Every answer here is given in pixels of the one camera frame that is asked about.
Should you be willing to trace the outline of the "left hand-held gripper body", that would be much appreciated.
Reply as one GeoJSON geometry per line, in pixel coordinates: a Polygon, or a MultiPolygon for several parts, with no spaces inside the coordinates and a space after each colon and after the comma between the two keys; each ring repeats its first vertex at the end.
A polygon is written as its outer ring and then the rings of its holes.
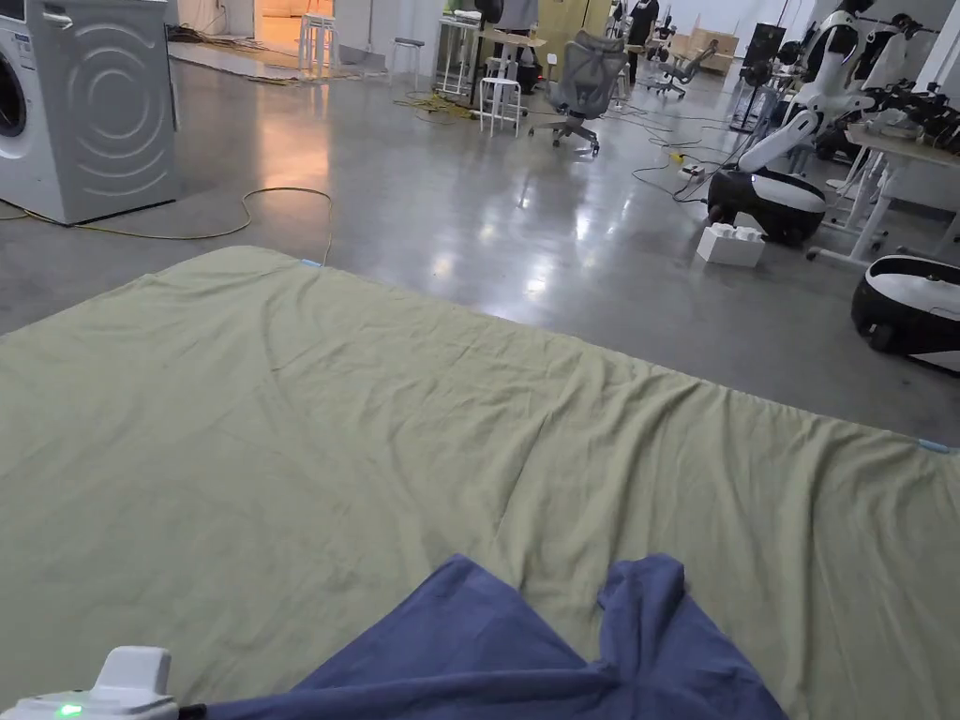
{"type": "Polygon", "coordinates": [[[176,719],[179,707],[167,692],[171,653],[159,647],[111,650],[86,690],[18,699],[3,719],[176,719]]]}

